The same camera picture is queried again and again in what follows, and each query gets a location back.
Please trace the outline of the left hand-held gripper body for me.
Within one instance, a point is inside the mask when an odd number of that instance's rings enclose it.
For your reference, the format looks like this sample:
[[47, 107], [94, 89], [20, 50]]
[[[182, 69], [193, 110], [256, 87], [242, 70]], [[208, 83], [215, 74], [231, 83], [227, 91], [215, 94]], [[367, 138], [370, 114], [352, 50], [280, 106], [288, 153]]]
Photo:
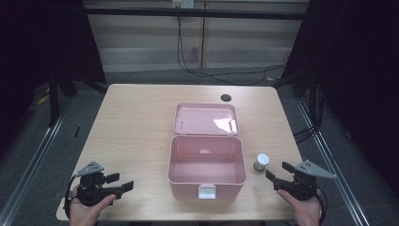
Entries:
[[121, 186], [104, 187], [106, 176], [103, 174], [103, 170], [103, 166], [91, 161], [75, 173], [75, 176], [80, 179], [77, 198], [83, 205], [96, 205], [111, 194], [114, 194], [118, 199], [121, 198], [123, 194]]

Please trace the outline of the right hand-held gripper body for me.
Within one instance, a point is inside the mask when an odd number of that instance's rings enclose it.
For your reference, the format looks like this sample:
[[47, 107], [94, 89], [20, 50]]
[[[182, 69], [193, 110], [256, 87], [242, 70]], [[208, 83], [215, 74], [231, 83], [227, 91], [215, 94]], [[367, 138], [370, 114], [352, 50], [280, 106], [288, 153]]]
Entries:
[[293, 181], [277, 178], [274, 189], [283, 189], [299, 201], [307, 201], [317, 193], [317, 178], [335, 179], [336, 175], [306, 160], [295, 167]]

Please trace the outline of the small white round can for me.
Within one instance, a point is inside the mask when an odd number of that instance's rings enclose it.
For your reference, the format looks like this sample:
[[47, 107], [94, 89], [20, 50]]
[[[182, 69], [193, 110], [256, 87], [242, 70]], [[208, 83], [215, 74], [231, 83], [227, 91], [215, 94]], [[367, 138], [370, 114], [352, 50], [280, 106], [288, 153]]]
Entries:
[[253, 168], [257, 171], [264, 171], [269, 162], [270, 158], [266, 153], [259, 153], [253, 164]]

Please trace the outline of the pink plastic storage box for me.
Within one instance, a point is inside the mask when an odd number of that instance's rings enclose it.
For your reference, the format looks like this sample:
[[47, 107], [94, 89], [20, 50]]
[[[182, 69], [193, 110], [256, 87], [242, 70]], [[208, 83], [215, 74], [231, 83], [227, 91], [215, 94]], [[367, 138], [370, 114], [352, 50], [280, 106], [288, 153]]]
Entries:
[[181, 103], [176, 107], [168, 180], [178, 199], [233, 199], [247, 180], [235, 107]]

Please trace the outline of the person's right hand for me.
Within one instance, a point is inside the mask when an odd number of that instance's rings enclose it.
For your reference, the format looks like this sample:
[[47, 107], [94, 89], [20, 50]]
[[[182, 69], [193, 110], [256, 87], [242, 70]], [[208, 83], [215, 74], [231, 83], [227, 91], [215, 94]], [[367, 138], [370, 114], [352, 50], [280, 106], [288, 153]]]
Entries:
[[299, 201], [283, 189], [277, 193], [292, 207], [297, 226], [320, 226], [321, 204], [316, 198]]

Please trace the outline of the person's left hand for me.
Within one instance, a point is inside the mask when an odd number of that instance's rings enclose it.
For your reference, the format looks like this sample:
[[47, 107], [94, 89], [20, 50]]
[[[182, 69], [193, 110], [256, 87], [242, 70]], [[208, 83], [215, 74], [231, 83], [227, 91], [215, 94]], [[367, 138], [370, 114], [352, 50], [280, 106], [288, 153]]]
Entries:
[[101, 212], [109, 206], [116, 196], [108, 195], [102, 201], [93, 206], [83, 205], [77, 198], [70, 204], [70, 226], [95, 226]]

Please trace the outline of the black metal stand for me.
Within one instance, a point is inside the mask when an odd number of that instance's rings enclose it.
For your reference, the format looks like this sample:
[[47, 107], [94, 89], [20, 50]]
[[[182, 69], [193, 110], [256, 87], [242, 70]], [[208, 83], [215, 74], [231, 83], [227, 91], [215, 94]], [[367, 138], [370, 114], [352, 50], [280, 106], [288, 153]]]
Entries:
[[314, 73], [311, 74], [309, 108], [311, 116], [311, 127], [316, 128], [317, 127], [317, 79]]
[[56, 73], [54, 71], [51, 71], [49, 75], [49, 97], [51, 107], [49, 126], [52, 127], [59, 117], [58, 83]]

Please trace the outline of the black curtain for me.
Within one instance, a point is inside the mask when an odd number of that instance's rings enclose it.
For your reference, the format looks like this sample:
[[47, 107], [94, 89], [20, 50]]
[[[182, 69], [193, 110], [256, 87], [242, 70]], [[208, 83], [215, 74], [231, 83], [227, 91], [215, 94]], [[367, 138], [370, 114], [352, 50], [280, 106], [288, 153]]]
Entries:
[[35, 86], [73, 95], [73, 83], [105, 81], [83, 0], [0, 0], [0, 156], [17, 137]]
[[282, 78], [320, 86], [399, 196], [399, 0], [309, 0]]

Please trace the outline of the aluminium floor rail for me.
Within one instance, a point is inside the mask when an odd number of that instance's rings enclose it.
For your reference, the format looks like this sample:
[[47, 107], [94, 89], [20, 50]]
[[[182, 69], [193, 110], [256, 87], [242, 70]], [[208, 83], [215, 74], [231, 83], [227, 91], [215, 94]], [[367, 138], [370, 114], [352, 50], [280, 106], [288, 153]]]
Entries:
[[33, 158], [27, 165], [22, 178], [19, 180], [15, 190], [10, 194], [6, 204], [0, 211], [0, 226], [11, 226], [72, 103], [73, 99], [68, 99], [61, 107], [61, 111], [55, 121], [47, 128], [46, 133], [40, 141], [40, 145], [36, 149]]
[[370, 226], [369, 220], [367, 219], [362, 207], [360, 206], [354, 192], [344, 178], [343, 173], [337, 161], [335, 160], [335, 157], [332, 154], [330, 148], [328, 147], [322, 133], [314, 128], [313, 122], [311, 120], [311, 113], [306, 103], [303, 100], [298, 100], [297, 105], [302, 114], [302, 117], [305, 120], [305, 123], [311, 129], [312, 139], [315, 141], [320, 154], [327, 164], [328, 169], [336, 175], [334, 183], [338, 187], [338, 190], [343, 197], [343, 201], [355, 224], [357, 226]]

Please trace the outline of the black horizontal frame bar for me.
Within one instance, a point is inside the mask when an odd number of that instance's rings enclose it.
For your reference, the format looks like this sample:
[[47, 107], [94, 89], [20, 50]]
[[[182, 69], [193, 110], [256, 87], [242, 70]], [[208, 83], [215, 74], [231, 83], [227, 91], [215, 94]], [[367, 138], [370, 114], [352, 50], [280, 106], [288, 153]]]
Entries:
[[186, 9], [186, 8], [106, 8], [84, 7], [86, 14], [98, 15], [133, 15], [133, 16], [175, 16], [175, 17], [202, 17], [202, 18], [233, 18], [233, 19], [261, 19], [302, 21], [309, 17], [299, 12], [269, 12], [243, 10], [213, 10], [213, 9]]

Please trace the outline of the white wall socket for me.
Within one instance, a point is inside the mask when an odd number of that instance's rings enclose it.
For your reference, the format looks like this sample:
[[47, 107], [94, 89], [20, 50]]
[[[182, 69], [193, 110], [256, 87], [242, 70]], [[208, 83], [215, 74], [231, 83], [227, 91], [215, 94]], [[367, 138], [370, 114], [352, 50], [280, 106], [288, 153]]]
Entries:
[[194, 0], [171, 0], [171, 5], [173, 8], [193, 9], [195, 7], [195, 1]]

